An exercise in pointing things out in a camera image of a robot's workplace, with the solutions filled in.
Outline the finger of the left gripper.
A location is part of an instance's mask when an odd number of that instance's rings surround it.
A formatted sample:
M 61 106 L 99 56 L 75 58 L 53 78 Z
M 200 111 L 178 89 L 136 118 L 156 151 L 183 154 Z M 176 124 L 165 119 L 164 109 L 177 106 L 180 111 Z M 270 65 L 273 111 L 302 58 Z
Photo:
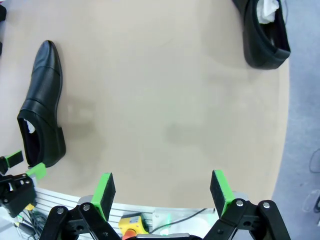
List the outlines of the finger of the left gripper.
M 0 206 L 15 218 L 36 199 L 35 184 L 46 175 L 46 166 L 39 163 L 18 175 L 0 176 Z
M 23 162 L 23 153 L 21 150 L 7 156 L 0 157 L 0 174 L 5 175 L 8 169 Z

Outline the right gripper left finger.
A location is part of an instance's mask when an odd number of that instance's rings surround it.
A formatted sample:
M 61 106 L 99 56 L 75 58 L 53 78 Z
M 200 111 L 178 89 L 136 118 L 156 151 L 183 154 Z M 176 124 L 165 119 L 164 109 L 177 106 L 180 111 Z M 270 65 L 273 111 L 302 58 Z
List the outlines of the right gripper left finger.
M 77 240 L 90 234 L 94 240 L 119 240 L 120 236 L 108 223 L 116 188 L 113 174 L 104 173 L 89 201 L 73 209 L 57 205 L 47 216 L 42 230 L 44 240 Z

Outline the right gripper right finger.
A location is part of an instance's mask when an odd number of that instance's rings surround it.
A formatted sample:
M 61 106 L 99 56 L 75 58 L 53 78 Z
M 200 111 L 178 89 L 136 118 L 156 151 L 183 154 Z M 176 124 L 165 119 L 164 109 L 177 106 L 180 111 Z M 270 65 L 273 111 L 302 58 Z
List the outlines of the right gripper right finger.
M 236 198 L 222 170 L 213 170 L 210 192 L 219 219 L 205 240 L 231 240 L 238 230 L 248 231 L 253 240 L 290 240 L 276 203 L 262 200 L 257 205 Z

